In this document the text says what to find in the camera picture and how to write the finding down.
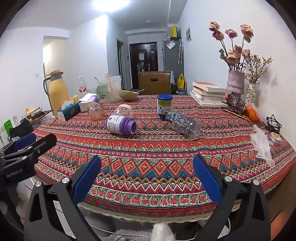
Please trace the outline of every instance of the tissue box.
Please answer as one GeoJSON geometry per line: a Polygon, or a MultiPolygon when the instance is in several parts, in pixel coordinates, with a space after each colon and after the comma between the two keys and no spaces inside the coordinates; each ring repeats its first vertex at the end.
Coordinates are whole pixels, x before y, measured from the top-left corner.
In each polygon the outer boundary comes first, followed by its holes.
{"type": "Polygon", "coordinates": [[[80,103],[79,103],[80,111],[81,111],[81,112],[86,112],[86,111],[88,111],[89,106],[92,105],[92,104],[97,104],[97,102],[94,102],[94,101],[90,101],[90,102],[80,102],[80,103]]]}
{"type": "Polygon", "coordinates": [[[67,121],[71,117],[77,115],[80,112],[79,103],[70,104],[66,108],[57,111],[57,117],[59,121],[67,121]]]}
{"type": "Polygon", "coordinates": [[[79,107],[81,112],[88,111],[90,105],[96,104],[97,95],[92,93],[87,93],[83,98],[79,100],[79,107]]]}

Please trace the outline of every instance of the blue lid jar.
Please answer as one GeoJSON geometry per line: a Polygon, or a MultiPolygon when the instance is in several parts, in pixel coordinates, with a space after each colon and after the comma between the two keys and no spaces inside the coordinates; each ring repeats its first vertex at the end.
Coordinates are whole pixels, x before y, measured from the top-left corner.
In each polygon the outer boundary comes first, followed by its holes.
{"type": "Polygon", "coordinates": [[[168,112],[173,110],[173,96],[161,94],[157,96],[157,112],[160,119],[165,120],[168,112]]]}
{"type": "Polygon", "coordinates": [[[172,100],[173,96],[169,94],[161,94],[157,96],[157,99],[159,100],[172,100]]]}

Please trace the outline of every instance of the stack of books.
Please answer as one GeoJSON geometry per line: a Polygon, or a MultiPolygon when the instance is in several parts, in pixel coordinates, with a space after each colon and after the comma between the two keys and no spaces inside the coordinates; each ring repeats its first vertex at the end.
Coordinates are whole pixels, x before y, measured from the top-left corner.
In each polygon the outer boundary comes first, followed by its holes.
{"type": "Polygon", "coordinates": [[[231,94],[231,90],[222,88],[208,82],[193,82],[191,96],[201,106],[206,107],[227,107],[225,94],[231,94]]]}

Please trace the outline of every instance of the yellow bag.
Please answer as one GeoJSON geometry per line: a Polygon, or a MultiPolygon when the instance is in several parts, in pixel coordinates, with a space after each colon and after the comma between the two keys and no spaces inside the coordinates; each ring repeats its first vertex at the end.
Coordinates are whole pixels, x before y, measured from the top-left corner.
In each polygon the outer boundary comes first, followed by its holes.
{"type": "Polygon", "coordinates": [[[184,90],[184,91],[186,91],[186,90],[185,90],[185,86],[187,86],[187,85],[186,85],[186,81],[185,81],[185,79],[184,79],[184,76],[183,76],[183,74],[180,74],[180,76],[179,76],[179,78],[178,78],[177,87],[178,87],[178,89],[180,89],[180,90],[184,90]]]}

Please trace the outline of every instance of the door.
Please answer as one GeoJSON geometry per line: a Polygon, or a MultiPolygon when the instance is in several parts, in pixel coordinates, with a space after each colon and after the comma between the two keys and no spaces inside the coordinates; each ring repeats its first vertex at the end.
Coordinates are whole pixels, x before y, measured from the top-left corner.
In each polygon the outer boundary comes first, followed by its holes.
{"type": "Polygon", "coordinates": [[[138,72],[158,71],[157,44],[130,44],[131,78],[133,89],[139,89],[138,72]]]}
{"type": "Polygon", "coordinates": [[[126,75],[124,43],[122,43],[119,40],[117,40],[117,59],[118,59],[118,73],[121,76],[121,89],[129,90],[127,75],[126,75]]]}

